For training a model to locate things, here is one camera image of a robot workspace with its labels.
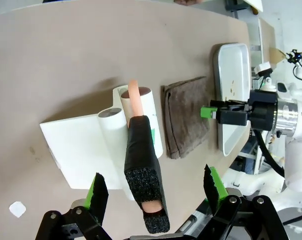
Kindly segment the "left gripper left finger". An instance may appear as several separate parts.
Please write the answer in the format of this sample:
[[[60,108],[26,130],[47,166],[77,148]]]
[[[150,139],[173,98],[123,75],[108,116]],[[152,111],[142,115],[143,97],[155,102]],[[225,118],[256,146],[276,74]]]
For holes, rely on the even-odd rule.
[[[68,212],[50,210],[43,216],[37,240],[109,240],[111,237],[103,229],[108,190],[104,177],[97,173],[83,205],[75,206]]]

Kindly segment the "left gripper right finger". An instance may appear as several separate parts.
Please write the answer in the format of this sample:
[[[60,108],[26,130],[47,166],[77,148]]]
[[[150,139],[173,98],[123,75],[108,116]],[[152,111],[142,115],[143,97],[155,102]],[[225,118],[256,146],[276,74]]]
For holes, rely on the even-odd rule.
[[[228,194],[214,167],[205,166],[203,187],[212,218],[199,240],[225,240],[233,227],[242,227],[252,240],[287,240],[289,237],[269,197],[253,200]]]

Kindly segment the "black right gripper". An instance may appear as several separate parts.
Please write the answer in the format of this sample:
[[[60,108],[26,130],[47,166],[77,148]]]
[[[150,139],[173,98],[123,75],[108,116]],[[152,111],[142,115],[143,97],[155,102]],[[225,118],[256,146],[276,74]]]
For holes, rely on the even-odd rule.
[[[200,116],[215,119],[219,124],[245,126],[247,121],[255,130],[270,131],[274,125],[278,97],[275,92],[251,90],[248,102],[239,100],[211,100],[210,106],[203,106]]]

